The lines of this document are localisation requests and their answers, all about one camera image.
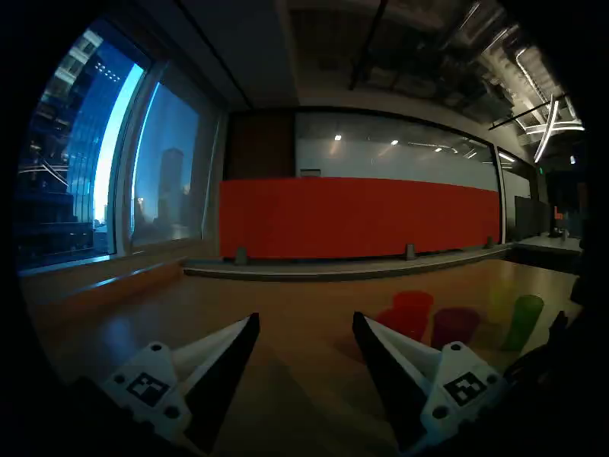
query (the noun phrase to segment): window sill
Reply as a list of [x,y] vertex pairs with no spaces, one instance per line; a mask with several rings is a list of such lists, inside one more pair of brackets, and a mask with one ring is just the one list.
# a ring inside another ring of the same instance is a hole
[[181,239],[181,240],[172,240],[165,241],[158,244],[148,244],[146,246],[138,246],[134,248],[132,254],[107,254],[96,257],[90,257],[88,259],[74,260],[72,262],[64,262],[61,264],[53,264],[46,265],[45,267],[36,267],[29,268],[26,270],[18,271],[18,276],[20,278],[27,278],[31,276],[42,276],[52,273],[64,273],[68,270],[73,270],[81,267],[87,267],[95,264],[99,264],[100,262],[108,262],[109,264],[114,264],[115,262],[128,261],[130,259],[134,259],[135,257],[141,258],[147,255],[158,255],[163,253],[171,253],[177,249],[188,248],[189,246],[200,248],[201,244],[206,240],[201,239]]

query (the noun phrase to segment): sky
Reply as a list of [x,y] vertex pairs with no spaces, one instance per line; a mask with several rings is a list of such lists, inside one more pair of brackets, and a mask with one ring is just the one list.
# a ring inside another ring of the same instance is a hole
[[101,140],[100,155],[97,160],[97,170],[95,171],[95,186],[93,189],[94,218],[100,222],[105,221],[104,207],[108,204],[110,170],[112,168],[112,160],[120,126],[123,123],[129,101],[143,72],[144,70],[141,67],[133,64],[120,89],[119,96],[116,98],[110,113],[110,119],[106,125],[104,137]]
[[143,216],[148,222],[158,216],[161,175],[174,179],[175,169],[161,168],[168,149],[178,149],[182,153],[181,170],[178,171],[180,181],[174,183],[175,190],[190,188],[198,131],[199,114],[165,85],[158,84],[145,115],[132,182],[132,198],[143,199]]

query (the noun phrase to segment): red wall panel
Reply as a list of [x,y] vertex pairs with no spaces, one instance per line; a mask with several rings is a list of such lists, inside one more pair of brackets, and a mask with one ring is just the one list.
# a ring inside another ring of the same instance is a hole
[[499,242],[499,195],[473,187],[313,177],[222,181],[220,253],[333,258]]

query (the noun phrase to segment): building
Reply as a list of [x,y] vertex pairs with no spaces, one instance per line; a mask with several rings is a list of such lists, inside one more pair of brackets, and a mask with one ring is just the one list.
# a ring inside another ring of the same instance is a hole
[[158,220],[175,224],[180,221],[182,190],[177,183],[182,176],[184,153],[177,148],[163,151],[161,157],[161,179],[158,182]]
[[90,257],[97,160],[131,68],[131,60],[86,30],[47,84],[19,160],[14,245],[20,267]]

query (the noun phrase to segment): table surface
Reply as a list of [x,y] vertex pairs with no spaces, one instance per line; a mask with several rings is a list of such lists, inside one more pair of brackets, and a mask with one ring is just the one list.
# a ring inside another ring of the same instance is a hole
[[[261,283],[184,276],[169,285],[109,305],[40,335],[51,363],[67,382],[108,376],[150,341],[180,347],[252,312],[260,336],[221,428],[213,455],[395,455],[378,393],[351,331],[352,314],[376,316],[404,290],[433,295],[432,314],[466,306],[489,312],[497,287],[508,307],[496,341],[507,333],[521,295],[545,303],[523,352],[547,340],[559,310],[570,318],[576,277],[503,260],[483,260],[398,278],[334,283]],[[429,342],[428,325],[423,342]],[[518,358],[498,344],[470,345],[499,369]]]

